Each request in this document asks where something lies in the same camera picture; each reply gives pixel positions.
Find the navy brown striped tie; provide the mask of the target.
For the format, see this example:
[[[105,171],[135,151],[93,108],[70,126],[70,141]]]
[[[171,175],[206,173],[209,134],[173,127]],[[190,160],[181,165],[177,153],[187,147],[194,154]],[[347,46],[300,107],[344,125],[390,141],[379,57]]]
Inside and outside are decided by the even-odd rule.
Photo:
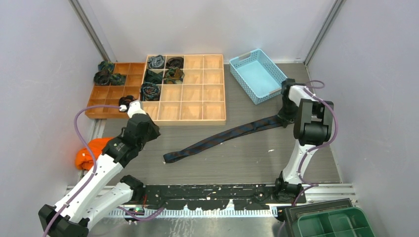
[[[289,124],[294,123],[293,119],[284,119],[278,115],[262,118],[253,122],[242,124],[226,131],[220,132],[208,138],[205,138],[185,149],[176,152],[170,152],[163,155],[164,162],[174,163],[186,157],[196,155],[212,148],[216,145],[224,143],[241,136],[250,135],[252,133],[269,130],[277,127],[287,127]]]

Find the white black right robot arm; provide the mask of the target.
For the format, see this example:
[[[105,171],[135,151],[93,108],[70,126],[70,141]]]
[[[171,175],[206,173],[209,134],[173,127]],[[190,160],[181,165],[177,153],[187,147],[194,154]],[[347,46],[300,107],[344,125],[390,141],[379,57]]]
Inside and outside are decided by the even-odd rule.
[[[282,82],[282,101],[278,117],[283,126],[294,124],[295,138],[291,158],[275,181],[274,196],[285,203],[303,191],[304,174],[315,152],[335,138],[335,114],[332,101],[320,99],[294,79]]]

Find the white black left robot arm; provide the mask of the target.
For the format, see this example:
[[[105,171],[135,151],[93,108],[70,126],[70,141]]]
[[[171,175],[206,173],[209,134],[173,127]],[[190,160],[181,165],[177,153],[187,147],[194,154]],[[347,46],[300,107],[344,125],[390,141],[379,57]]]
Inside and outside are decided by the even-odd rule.
[[[39,218],[43,236],[85,237],[110,211],[131,202],[140,203],[144,184],[131,175],[106,194],[98,196],[108,182],[138,156],[149,141],[160,135],[159,127],[143,110],[129,116],[121,134],[111,139],[86,176],[55,205],[44,205]]]

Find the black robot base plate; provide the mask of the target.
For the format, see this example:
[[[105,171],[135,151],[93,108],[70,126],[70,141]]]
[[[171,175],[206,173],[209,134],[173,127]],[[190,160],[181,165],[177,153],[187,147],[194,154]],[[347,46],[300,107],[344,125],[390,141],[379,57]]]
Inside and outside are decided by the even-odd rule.
[[[166,210],[268,210],[272,204],[304,203],[302,185],[225,184],[225,185],[146,185],[128,204]]]

